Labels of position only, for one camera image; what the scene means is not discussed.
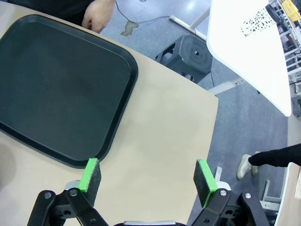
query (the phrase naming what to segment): gray floor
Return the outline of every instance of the gray floor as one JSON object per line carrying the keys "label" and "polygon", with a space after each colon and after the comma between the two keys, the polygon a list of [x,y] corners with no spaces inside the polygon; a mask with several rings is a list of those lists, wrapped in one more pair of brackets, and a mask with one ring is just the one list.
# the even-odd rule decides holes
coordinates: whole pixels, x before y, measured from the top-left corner
{"label": "gray floor", "polygon": [[[173,14],[191,23],[210,5],[208,0],[146,0],[146,2],[119,0],[118,3],[120,10],[130,20],[137,22]],[[189,33],[168,18],[162,18],[140,24],[138,28],[133,29],[131,36],[123,36],[120,33],[124,31],[126,22],[127,20],[115,10],[112,20],[102,34],[150,58],[154,58],[181,35]],[[197,29],[206,34],[208,18]],[[237,77],[233,71],[215,59],[212,76],[215,85]],[[212,88],[210,75],[199,85],[205,89]],[[251,189],[255,190],[260,198],[265,181],[269,179],[271,184],[268,195],[279,197],[283,168],[262,166],[258,176],[252,177],[251,173],[248,173],[242,181],[237,180],[236,171],[244,153],[253,154],[255,151],[268,151],[287,146],[287,118],[249,84],[228,90],[217,97],[219,108],[207,159],[211,171],[215,173],[216,167],[221,166],[223,169],[221,180],[228,182],[234,192],[240,193],[242,190]],[[200,208],[196,199],[189,224],[200,212]]]}

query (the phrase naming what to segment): yellow object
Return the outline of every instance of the yellow object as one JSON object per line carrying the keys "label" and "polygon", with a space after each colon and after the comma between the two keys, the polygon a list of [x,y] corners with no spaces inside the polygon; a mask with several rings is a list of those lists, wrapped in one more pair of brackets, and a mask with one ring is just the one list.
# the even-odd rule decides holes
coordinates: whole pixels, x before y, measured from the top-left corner
{"label": "yellow object", "polygon": [[298,12],[297,7],[292,3],[291,0],[285,0],[282,4],[286,14],[292,21],[301,20],[300,13]]}

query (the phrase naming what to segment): white shoe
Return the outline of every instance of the white shoe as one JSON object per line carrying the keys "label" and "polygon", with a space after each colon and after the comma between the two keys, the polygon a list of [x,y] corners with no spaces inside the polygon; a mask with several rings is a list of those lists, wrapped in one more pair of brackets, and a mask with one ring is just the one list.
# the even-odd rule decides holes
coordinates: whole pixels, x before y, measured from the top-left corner
{"label": "white shoe", "polygon": [[239,180],[241,180],[244,177],[244,175],[251,169],[251,164],[248,161],[250,157],[251,156],[249,154],[244,154],[241,158],[241,162],[237,170],[237,178]]}
{"label": "white shoe", "polygon": [[258,174],[259,168],[260,168],[260,166],[251,166],[253,176],[256,176]]}

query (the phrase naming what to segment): gray stool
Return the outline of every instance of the gray stool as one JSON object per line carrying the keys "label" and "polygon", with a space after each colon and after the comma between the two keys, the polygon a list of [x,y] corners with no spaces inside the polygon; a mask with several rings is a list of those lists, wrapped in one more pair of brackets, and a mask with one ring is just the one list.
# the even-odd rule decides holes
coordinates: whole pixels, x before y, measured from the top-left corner
{"label": "gray stool", "polygon": [[190,75],[190,80],[198,83],[210,73],[212,55],[205,41],[186,34],[156,56],[156,61],[186,78]]}
{"label": "gray stool", "polygon": [[293,97],[293,115],[299,117],[301,116],[301,97]]}

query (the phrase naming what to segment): screw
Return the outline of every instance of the screw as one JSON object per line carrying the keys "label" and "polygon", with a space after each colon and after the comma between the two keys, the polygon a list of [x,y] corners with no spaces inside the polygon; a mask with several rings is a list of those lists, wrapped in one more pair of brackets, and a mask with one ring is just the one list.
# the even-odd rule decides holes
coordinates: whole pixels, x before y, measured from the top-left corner
{"label": "screw", "polygon": [[72,190],[70,191],[70,195],[71,195],[71,196],[76,196],[76,195],[77,195],[77,191],[76,191],[75,189],[72,189]]}
{"label": "screw", "polygon": [[225,196],[225,195],[227,195],[227,192],[226,192],[225,190],[221,190],[221,191],[220,191],[220,194],[221,194],[222,196]]}
{"label": "screw", "polygon": [[252,196],[251,196],[250,193],[246,193],[246,194],[245,194],[245,197],[246,197],[247,199],[250,199]]}
{"label": "screw", "polygon": [[49,199],[51,197],[51,193],[50,192],[46,192],[44,194],[44,196],[45,196],[45,199]]}

